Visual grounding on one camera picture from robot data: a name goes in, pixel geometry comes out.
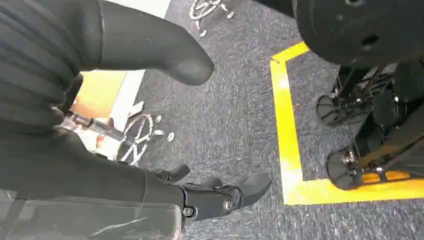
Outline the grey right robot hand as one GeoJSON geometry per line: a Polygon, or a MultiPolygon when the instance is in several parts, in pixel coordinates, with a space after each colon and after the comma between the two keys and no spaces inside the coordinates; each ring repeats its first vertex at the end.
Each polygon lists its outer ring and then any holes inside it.
{"type": "Polygon", "coordinates": [[[144,69],[199,86],[214,64],[179,25],[107,0],[1,1],[1,239],[175,240],[186,222],[227,216],[267,192],[265,172],[178,184],[186,165],[110,161],[61,126],[81,72],[144,69]]]}

